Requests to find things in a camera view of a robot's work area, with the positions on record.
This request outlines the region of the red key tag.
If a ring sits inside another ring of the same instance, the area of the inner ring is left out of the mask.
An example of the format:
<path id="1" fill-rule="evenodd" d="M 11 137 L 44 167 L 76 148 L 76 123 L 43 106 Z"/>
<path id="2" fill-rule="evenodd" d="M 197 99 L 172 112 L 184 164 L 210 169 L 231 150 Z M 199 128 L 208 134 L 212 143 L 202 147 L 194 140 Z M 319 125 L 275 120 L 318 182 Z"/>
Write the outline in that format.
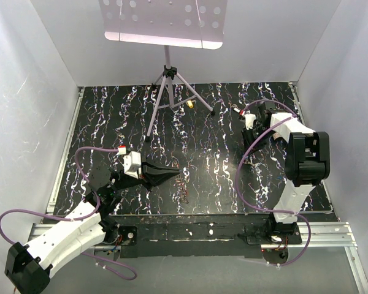
<path id="1" fill-rule="evenodd" d="M 184 183 L 181 183 L 179 185 L 178 193 L 179 193 L 180 201 L 184 204 L 188 204 L 189 203 L 188 189 Z"/>

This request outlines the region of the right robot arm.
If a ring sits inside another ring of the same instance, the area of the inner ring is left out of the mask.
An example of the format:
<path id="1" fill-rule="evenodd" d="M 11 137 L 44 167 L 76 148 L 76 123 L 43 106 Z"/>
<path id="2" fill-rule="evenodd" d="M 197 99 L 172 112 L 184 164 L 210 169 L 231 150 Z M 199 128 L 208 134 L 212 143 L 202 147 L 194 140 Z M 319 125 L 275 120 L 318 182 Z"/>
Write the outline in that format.
<path id="1" fill-rule="evenodd" d="M 279 201 L 269 213 L 265 235 L 272 243 L 294 235 L 297 214 L 305 199 L 330 174 L 329 135 L 304 126 L 292 111 L 277 109 L 271 100 L 262 100 L 256 111 L 235 109 L 245 121 L 243 142 L 251 153 L 263 148 L 265 140 L 277 134 L 287 143 L 286 184 Z"/>

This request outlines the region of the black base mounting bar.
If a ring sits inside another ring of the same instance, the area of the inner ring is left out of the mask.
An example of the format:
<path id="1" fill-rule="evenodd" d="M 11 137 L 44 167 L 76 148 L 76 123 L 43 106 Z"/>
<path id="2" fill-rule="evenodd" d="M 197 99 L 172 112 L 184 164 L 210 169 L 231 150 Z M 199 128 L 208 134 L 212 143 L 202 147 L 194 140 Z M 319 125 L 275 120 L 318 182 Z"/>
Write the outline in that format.
<path id="1" fill-rule="evenodd" d="M 113 216 L 119 225 L 95 251 L 114 257 L 262 258 L 262 248 L 286 249 L 300 244 L 299 229 L 292 233 L 271 229 L 268 214 L 159 214 Z"/>

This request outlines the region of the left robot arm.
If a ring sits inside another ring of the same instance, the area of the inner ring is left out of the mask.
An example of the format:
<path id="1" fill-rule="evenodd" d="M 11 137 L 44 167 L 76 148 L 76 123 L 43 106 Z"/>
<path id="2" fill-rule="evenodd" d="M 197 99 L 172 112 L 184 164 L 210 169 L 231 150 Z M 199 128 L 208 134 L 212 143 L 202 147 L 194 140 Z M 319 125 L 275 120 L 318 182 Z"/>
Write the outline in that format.
<path id="1" fill-rule="evenodd" d="M 179 175 L 177 167 L 157 166 L 143 160 L 137 177 L 124 168 L 108 169 L 103 186 L 91 185 L 91 192 L 70 214 L 25 244 L 10 242 L 4 273 L 20 293 L 42 293 L 50 279 L 67 263 L 89 248 L 113 244 L 121 236 L 111 216 L 121 201 L 120 191 L 138 185 L 150 190 Z"/>

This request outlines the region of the aluminium frame rail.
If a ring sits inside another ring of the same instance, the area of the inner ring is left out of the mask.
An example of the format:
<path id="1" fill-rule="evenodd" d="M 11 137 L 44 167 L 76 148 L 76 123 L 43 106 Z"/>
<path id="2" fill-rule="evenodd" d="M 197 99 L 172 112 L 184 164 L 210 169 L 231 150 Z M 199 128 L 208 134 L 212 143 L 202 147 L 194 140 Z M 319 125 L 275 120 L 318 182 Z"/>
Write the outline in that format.
<path id="1" fill-rule="evenodd" d="M 59 187 L 62 177 L 64 175 L 64 169 L 67 162 L 68 154 L 70 151 L 70 144 L 74 135 L 75 125 L 77 123 L 77 117 L 79 115 L 80 106 L 82 104 L 83 94 L 85 87 L 78 87 L 77 101 L 75 105 L 74 114 L 71 119 L 71 124 L 67 133 L 63 154 L 59 163 L 58 173 L 55 178 L 53 190 L 48 200 L 46 212 L 42 213 L 39 217 L 41 221 L 55 221 L 57 219 L 63 219 L 63 215 L 54 214 L 56 204 L 58 202 Z M 42 269 L 37 259 L 32 257 L 27 251 L 27 246 L 21 243 L 15 243 L 12 245 L 7 254 L 7 261 L 4 273 L 14 285 L 14 292 L 17 293 L 41 293 L 50 282 L 48 274 L 52 271 Z"/>

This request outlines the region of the lilac music stand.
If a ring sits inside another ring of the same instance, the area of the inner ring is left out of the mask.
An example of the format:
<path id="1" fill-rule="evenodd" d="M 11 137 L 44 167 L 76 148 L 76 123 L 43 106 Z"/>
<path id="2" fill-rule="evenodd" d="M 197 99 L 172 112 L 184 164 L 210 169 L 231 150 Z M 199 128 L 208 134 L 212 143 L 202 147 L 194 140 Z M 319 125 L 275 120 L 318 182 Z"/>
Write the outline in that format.
<path id="1" fill-rule="evenodd" d="M 227 1 L 112 1 L 99 2 L 104 21 L 104 36 L 118 42 L 162 45 L 165 64 L 163 71 L 151 84 L 158 90 L 150 124 L 153 124 L 161 104 L 163 92 L 168 92 L 170 109 L 184 104 L 174 101 L 173 81 L 178 78 L 192 95 L 187 102 L 197 99 L 210 112 L 215 110 L 182 77 L 171 64 L 171 47 L 217 50 L 223 44 Z"/>

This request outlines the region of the yellow key tag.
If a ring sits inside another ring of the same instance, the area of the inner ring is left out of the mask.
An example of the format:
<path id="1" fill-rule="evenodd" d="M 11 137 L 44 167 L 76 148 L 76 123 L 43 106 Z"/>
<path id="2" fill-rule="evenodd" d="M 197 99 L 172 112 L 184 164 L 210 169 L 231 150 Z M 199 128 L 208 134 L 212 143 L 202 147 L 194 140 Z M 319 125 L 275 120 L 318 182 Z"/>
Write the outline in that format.
<path id="1" fill-rule="evenodd" d="M 193 101 L 192 101 L 192 100 L 188 100 L 188 101 L 186 102 L 186 104 L 187 104 L 187 106 L 188 106 L 189 108 L 194 108 L 194 104 L 193 104 Z"/>

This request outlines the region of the sprinkles filled tube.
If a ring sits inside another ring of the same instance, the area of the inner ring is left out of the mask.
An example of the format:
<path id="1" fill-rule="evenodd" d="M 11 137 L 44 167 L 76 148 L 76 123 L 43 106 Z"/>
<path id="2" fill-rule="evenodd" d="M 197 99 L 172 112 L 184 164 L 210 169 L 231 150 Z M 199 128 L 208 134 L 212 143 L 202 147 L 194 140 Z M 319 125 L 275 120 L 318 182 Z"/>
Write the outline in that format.
<path id="1" fill-rule="evenodd" d="M 275 133 L 273 133 L 272 137 L 273 137 L 274 140 L 277 140 L 277 139 L 281 138 L 282 136 L 278 132 L 275 132 Z"/>

